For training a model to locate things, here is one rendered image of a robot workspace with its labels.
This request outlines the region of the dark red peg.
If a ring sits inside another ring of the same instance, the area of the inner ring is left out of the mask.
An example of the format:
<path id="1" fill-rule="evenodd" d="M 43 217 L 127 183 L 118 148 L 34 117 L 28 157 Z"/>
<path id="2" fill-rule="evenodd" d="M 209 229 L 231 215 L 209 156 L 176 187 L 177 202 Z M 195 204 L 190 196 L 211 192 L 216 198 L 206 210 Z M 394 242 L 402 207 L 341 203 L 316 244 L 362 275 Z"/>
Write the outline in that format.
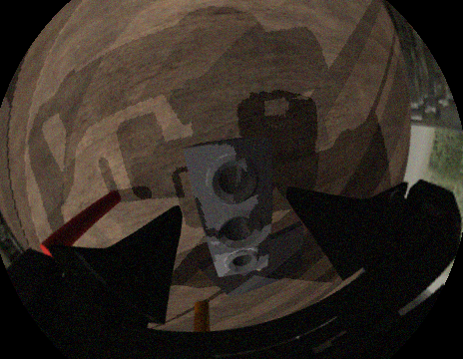
<path id="1" fill-rule="evenodd" d="M 85 210 L 81 210 L 80 214 L 73 216 L 73 219 L 69 219 L 69 222 L 65 223 L 64 226 L 59 227 L 59 230 L 52 232 L 49 238 L 41 242 L 41 250 L 45 254 L 51 256 L 49 252 L 49 244 L 67 244 L 72 246 L 80 236 L 89 230 L 89 227 L 93 226 L 93 223 L 97 223 L 97 220 L 101 219 L 101 216 L 105 215 L 105 212 L 111 211 L 113 206 L 121 202 L 121 196 L 115 190 L 109 192 L 109 194 L 101 196 L 99 200 L 92 203 L 92 206 L 85 207 Z"/>

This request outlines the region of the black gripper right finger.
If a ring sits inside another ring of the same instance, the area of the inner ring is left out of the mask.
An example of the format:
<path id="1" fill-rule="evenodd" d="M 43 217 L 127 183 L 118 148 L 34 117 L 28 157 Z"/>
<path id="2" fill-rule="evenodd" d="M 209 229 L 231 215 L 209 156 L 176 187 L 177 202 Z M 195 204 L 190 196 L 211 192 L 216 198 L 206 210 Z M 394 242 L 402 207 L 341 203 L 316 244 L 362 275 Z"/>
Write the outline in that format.
<path id="1" fill-rule="evenodd" d="M 367 199 L 289 187 L 287 202 L 344 280 L 362 268 L 384 216 L 406 193 L 407 180 Z"/>

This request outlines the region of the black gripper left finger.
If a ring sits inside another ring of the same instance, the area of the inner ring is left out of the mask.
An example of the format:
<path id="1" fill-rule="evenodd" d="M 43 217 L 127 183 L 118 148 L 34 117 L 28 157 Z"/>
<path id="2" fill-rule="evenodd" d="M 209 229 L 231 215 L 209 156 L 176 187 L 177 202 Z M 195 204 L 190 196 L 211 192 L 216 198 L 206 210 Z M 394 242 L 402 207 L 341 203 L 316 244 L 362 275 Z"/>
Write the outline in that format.
<path id="1" fill-rule="evenodd" d="M 181 226 L 183 213 L 175 206 L 107 248 L 48 248 L 67 274 L 100 282 L 149 323 L 165 324 Z"/>

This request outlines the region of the orange cylinder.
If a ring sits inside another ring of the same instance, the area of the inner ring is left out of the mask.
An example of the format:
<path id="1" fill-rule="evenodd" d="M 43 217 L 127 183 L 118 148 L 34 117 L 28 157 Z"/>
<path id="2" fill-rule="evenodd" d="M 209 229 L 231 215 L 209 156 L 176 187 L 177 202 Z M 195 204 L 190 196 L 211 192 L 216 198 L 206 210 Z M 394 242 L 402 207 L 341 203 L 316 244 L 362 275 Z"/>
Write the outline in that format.
<path id="1" fill-rule="evenodd" d="M 200 302 L 196 302 L 195 304 L 195 332 L 200 331 L 208 331 L 211 332 L 211 327 L 209 326 L 209 320 L 211 317 L 209 316 L 209 304 L 204 300 L 200 300 Z"/>

